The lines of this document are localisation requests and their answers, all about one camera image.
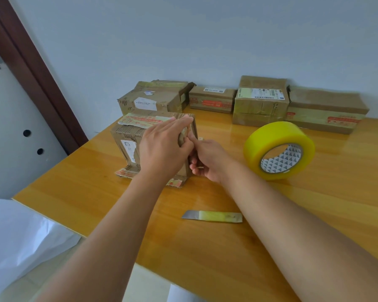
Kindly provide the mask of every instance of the person's left hand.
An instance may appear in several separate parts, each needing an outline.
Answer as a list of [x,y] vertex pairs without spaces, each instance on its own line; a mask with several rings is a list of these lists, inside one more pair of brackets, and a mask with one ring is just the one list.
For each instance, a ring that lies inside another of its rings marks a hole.
[[175,176],[194,147],[187,137],[181,147],[178,145],[179,134],[192,122],[193,118],[185,115],[147,128],[140,142],[140,173],[166,182]]

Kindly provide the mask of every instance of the door frame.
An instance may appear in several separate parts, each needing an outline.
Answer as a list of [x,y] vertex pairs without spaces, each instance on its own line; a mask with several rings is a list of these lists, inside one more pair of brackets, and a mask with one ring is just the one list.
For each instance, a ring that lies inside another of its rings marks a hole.
[[0,0],[0,57],[68,155],[88,141],[9,0]]

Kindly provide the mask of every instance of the brown cardboard box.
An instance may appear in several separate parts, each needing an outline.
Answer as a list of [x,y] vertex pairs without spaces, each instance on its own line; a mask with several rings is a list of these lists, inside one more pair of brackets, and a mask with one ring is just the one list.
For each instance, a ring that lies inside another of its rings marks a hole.
[[243,75],[235,98],[232,123],[261,127],[284,121],[290,102],[286,83],[287,79]]
[[189,91],[194,86],[196,86],[194,82],[154,80],[151,82],[138,82],[135,90],[178,92],[181,98],[182,110],[184,110],[189,104]]
[[133,90],[118,99],[118,103],[124,115],[133,109],[182,112],[178,91]]
[[286,121],[298,127],[350,134],[369,109],[358,93],[289,87]]
[[189,92],[192,109],[231,113],[237,89],[195,86]]
[[[141,166],[139,148],[146,128],[151,127],[156,123],[168,120],[172,116],[175,116],[175,118],[178,119],[184,116],[184,114],[135,109],[134,112],[126,114],[119,120],[119,122],[111,129],[111,134],[128,165],[116,172],[118,176],[132,178],[140,171]],[[190,129],[192,129],[194,135],[197,137],[195,121],[192,122]],[[185,128],[178,137],[179,146],[183,144],[186,134],[187,129]],[[189,168],[189,162],[186,161],[176,176],[171,179],[168,185],[180,187],[191,175],[192,171]]]

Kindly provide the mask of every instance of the white door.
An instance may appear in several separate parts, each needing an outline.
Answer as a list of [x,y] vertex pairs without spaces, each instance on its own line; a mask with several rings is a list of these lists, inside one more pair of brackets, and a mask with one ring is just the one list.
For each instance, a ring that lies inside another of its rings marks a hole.
[[0,64],[0,198],[11,198],[66,156],[24,89]]

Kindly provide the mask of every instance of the yellow tape roll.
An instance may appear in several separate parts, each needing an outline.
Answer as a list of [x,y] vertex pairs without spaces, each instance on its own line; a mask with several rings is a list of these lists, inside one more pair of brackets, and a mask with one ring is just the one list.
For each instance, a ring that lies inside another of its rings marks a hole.
[[[287,148],[276,157],[263,158],[280,145],[287,145]],[[314,142],[295,124],[285,121],[259,128],[243,148],[250,169],[265,180],[284,179],[300,172],[311,162],[314,153]]]

